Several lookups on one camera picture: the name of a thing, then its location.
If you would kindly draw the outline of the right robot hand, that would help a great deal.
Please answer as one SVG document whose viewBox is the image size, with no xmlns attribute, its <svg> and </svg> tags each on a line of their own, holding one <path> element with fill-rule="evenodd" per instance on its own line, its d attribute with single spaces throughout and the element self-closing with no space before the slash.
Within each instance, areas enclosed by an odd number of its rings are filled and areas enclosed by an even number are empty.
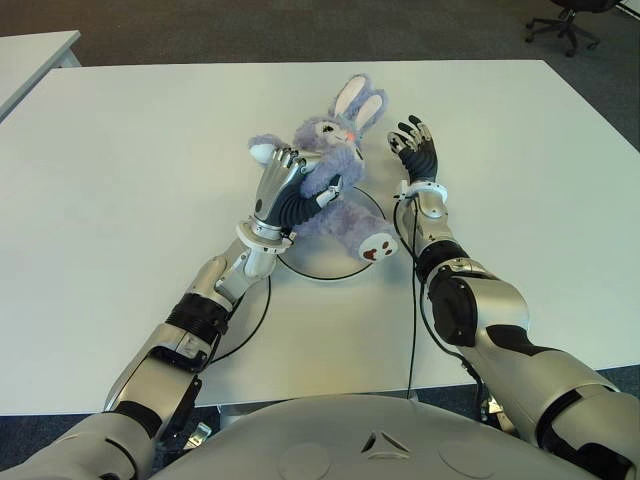
<svg viewBox="0 0 640 480">
<path fill-rule="evenodd" d="M 411 183 L 434 182 L 438 172 L 438 156 L 433 136 L 417 116 L 409 115 L 407 123 L 399 122 L 398 131 L 387 135 L 391 151 L 399 158 Z"/>
</svg>

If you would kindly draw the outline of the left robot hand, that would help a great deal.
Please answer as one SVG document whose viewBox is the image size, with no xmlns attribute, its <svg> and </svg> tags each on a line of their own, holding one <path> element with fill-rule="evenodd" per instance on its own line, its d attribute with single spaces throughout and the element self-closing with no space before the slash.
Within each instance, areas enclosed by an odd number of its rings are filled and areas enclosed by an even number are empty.
<svg viewBox="0 0 640 480">
<path fill-rule="evenodd" d="M 271 229 L 290 231 L 317 215 L 341 194 L 343 178 L 334 174 L 318 193 L 304 197 L 301 184 L 316 165 L 297 150 L 258 143 L 249 147 L 249 153 L 264 166 L 256 191 L 254 218 Z"/>
</svg>

